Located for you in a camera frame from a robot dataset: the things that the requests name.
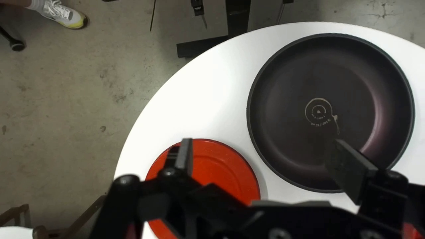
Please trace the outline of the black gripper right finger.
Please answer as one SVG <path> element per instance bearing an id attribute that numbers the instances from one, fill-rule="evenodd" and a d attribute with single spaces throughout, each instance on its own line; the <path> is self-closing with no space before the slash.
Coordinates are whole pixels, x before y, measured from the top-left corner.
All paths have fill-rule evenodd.
<path id="1" fill-rule="evenodd" d="M 379 171 L 375 163 L 340 138 L 327 149 L 326 168 L 355 204 L 361 203 L 368 181 Z"/>

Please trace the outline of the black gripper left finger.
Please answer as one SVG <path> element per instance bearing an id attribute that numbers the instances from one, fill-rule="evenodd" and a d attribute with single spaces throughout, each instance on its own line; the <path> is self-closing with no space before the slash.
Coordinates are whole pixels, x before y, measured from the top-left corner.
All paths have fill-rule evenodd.
<path id="1" fill-rule="evenodd" d="M 183 138 L 174 165 L 187 175 L 193 172 L 193 139 Z"/>

